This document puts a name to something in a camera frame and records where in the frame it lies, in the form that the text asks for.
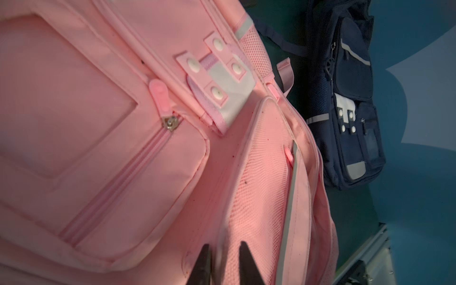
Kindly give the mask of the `navy blue backpack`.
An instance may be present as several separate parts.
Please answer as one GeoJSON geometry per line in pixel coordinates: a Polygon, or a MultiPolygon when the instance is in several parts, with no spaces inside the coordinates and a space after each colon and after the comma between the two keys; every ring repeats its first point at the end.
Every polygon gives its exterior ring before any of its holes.
{"type": "Polygon", "coordinates": [[[370,183],[386,162],[373,102],[369,6],[369,1],[310,1],[304,46],[254,22],[260,35],[309,61],[306,123],[323,158],[325,184],[340,190],[370,183]]]}

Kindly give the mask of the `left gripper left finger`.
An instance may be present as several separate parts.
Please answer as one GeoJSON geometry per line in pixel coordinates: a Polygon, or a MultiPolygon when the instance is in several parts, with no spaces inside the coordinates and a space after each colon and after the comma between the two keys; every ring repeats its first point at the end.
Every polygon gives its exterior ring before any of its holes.
{"type": "Polygon", "coordinates": [[[187,285],[211,284],[212,251],[210,245],[204,244],[195,262],[187,285]]]}

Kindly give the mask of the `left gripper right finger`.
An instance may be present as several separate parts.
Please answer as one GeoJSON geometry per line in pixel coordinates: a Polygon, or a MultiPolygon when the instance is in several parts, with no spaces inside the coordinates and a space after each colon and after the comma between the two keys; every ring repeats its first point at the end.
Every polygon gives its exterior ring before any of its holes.
{"type": "Polygon", "coordinates": [[[242,241],[239,247],[239,280],[240,285],[265,285],[245,241],[242,241]]]}

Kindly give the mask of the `pink backpack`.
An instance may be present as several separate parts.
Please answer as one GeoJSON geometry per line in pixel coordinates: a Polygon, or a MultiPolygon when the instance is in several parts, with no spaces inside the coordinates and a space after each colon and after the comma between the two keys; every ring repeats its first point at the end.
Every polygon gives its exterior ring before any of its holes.
{"type": "Polygon", "coordinates": [[[1,2],[1,283],[329,285],[314,137],[240,1],[1,2]]]}

